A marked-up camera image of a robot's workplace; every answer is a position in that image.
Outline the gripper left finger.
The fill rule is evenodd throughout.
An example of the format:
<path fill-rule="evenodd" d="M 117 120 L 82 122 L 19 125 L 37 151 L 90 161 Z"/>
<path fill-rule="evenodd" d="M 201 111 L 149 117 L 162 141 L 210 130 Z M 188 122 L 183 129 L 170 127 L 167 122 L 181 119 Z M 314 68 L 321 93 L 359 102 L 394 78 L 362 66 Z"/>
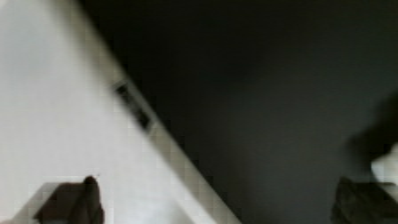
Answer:
<path fill-rule="evenodd" d="M 105 224 L 96 178 L 46 184 L 16 214 L 16 224 Z"/>

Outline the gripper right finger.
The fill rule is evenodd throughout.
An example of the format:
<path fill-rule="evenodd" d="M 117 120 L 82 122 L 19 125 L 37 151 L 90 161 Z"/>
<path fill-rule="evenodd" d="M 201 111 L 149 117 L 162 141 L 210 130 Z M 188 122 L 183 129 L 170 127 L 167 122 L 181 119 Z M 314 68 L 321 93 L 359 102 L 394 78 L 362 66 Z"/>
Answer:
<path fill-rule="evenodd" d="M 332 224 L 398 224 L 398 201 L 375 182 L 353 182 L 346 177 L 336 186 L 330 211 Z"/>

